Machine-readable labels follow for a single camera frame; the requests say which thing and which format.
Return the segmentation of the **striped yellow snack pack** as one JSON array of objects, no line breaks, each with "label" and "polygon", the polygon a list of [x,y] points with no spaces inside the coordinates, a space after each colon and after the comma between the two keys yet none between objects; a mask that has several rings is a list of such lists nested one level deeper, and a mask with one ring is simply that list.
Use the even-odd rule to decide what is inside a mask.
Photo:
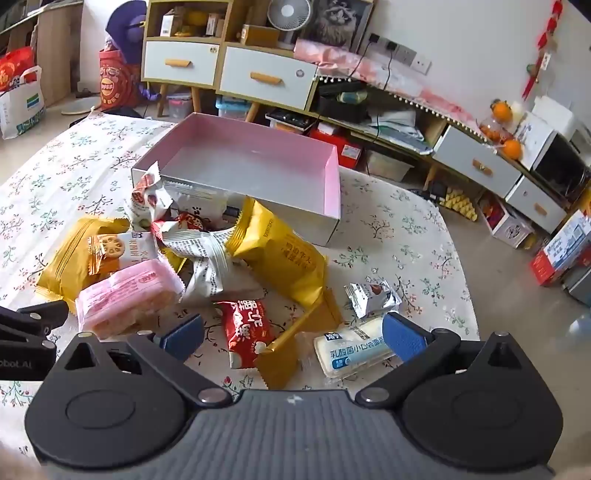
[{"label": "striped yellow snack pack", "polygon": [[100,234],[124,233],[129,226],[126,218],[83,216],[77,219],[42,271],[37,291],[51,301],[65,301],[69,312],[75,315],[79,293],[96,282],[96,276],[89,273],[88,267],[89,239]]}]

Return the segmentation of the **pink wafer pack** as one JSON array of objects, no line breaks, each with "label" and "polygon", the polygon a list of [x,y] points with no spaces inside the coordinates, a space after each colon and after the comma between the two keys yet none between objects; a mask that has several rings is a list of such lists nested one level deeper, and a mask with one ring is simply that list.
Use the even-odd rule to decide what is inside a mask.
[{"label": "pink wafer pack", "polygon": [[183,282],[166,260],[126,267],[79,293],[75,300],[78,329],[107,339],[134,326],[143,328],[183,293]]}]

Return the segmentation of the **small silver snack packet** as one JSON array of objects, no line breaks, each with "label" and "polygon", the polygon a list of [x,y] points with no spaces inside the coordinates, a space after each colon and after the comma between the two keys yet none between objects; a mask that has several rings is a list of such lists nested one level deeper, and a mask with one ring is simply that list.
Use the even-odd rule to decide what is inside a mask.
[{"label": "small silver snack packet", "polygon": [[366,319],[390,311],[398,311],[402,300],[396,290],[385,280],[365,283],[349,283],[346,296],[359,319]]}]

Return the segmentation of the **white milk bread pack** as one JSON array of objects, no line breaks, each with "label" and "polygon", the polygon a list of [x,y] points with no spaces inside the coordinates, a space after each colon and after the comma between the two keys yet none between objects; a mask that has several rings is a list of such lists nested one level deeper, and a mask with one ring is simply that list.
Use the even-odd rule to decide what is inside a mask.
[{"label": "white milk bread pack", "polygon": [[383,318],[376,317],[328,332],[314,340],[315,354],[328,379],[336,380],[394,356],[383,334]]}]

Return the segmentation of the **red strawberry candy packet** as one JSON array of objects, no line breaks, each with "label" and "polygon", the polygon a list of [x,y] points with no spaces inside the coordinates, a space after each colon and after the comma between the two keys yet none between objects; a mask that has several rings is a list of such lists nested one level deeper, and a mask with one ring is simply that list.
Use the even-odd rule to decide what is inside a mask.
[{"label": "red strawberry candy packet", "polygon": [[259,300],[219,301],[216,310],[228,343],[229,368],[255,368],[254,362],[274,340],[270,320]]}]

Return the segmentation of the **lotus root snack packet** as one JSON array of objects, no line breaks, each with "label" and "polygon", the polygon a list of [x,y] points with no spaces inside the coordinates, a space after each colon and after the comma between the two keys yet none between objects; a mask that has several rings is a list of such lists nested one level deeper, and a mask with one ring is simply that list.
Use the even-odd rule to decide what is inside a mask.
[{"label": "lotus root snack packet", "polygon": [[109,276],[124,268],[157,258],[151,233],[129,231],[100,234],[88,240],[90,275]]}]

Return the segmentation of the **white snack bag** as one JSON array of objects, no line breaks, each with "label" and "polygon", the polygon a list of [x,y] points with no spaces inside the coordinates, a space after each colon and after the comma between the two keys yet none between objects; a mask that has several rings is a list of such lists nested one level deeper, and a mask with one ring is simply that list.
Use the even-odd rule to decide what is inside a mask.
[{"label": "white snack bag", "polygon": [[235,228],[205,232],[176,230],[161,233],[163,244],[174,254],[192,262],[192,275],[181,303],[206,305],[216,301],[258,300],[263,287],[242,260],[233,260],[226,251]]}]

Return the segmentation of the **golden long snack pack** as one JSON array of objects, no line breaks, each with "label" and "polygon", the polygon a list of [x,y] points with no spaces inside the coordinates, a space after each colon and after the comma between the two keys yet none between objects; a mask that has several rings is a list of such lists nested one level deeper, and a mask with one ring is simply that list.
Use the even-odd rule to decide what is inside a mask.
[{"label": "golden long snack pack", "polygon": [[301,359],[310,354],[315,338],[334,332],[341,324],[342,314],[335,295],[327,288],[310,310],[257,355],[254,365],[266,387],[270,390],[287,387]]}]

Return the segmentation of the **puffy yellow snack bag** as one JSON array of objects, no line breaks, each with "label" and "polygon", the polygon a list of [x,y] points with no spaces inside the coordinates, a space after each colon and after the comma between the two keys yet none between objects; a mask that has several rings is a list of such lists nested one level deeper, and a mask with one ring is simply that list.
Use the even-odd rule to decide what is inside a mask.
[{"label": "puffy yellow snack bag", "polygon": [[272,211],[245,198],[226,251],[249,266],[267,289],[311,309],[327,286],[327,260]]}]

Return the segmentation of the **red white candy packet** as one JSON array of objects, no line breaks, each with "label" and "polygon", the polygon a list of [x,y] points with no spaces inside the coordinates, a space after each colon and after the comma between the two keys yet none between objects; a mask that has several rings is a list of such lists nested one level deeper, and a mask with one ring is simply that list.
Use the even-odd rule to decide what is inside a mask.
[{"label": "red white candy packet", "polygon": [[198,215],[180,212],[173,220],[156,220],[151,223],[150,232],[160,241],[192,235],[196,232],[208,232],[209,222]]}]

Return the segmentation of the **white nut snack packet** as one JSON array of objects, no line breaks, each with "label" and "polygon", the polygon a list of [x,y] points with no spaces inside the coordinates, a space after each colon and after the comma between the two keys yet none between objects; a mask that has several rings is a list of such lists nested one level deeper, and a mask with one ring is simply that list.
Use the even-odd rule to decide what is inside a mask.
[{"label": "white nut snack packet", "polygon": [[172,206],[173,199],[164,186],[157,162],[154,162],[135,184],[126,203],[133,231],[148,231]]}]

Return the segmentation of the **red storage box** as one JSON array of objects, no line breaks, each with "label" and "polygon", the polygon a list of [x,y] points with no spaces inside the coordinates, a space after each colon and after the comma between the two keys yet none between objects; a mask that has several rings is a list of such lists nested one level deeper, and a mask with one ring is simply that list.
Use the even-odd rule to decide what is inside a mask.
[{"label": "red storage box", "polygon": [[349,169],[356,169],[362,157],[362,147],[352,143],[342,135],[325,134],[318,129],[312,129],[310,137],[335,146],[339,156],[339,165]]}]

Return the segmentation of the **purple plush toy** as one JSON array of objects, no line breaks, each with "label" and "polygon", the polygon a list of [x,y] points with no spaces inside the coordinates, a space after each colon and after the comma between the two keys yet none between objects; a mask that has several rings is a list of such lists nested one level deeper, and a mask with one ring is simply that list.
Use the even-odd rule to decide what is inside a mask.
[{"label": "purple plush toy", "polygon": [[105,27],[107,38],[102,50],[119,50],[127,64],[140,66],[138,89],[140,102],[158,100],[160,95],[152,93],[141,81],[141,60],[147,5],[144,1],[126,1],[118,6],[108,19]]}]

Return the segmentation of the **wooden TV cabinet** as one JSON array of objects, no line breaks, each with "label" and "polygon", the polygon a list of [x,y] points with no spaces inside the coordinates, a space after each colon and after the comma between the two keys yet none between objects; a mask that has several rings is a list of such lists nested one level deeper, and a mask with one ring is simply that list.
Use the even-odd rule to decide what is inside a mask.
[{"label": "wooden TV cabinet", "polygon": [[549,233],[565,220],[566,201],[521,161],[507,158],[502,144],[494,144],[478,125],[470,128],[417,101],[363,81],[363,86],[380,94],[385,102],[429,116],[431,123],[423,140],[416,146],[407,137],[390,140],[363,120],[349,121],[335,117],[328,108],[315,108],[312,101],[322,86],[349,86],[356,80],[321,75],[317,65],[294,58],[294,51],[242,44],[245,30],[238,26],[238,16],[245,12],[245,2],[228,1],[224,5],[226,16],[220,36],[175,37],[159,33],[164,23],[164,3],[149,3],[143,36],[143,80],[162,88],[182,85],[211,89],[252,104],[283,107],[325,119],[366,140],[376,139],[387,148],[422,156],[434,167],[445,167],[478,183]]}]

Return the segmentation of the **white desk fan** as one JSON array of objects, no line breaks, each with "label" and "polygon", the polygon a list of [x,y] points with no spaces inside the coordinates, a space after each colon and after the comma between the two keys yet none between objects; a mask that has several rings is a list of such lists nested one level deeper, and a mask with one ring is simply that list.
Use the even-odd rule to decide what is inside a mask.
[{"label": "white desk fan", "polygon": [[310,22],[311,1],[271,0],[267,6],[267,20],[280,31],[277,45],[283,49],[294,49],[298,33]]}]

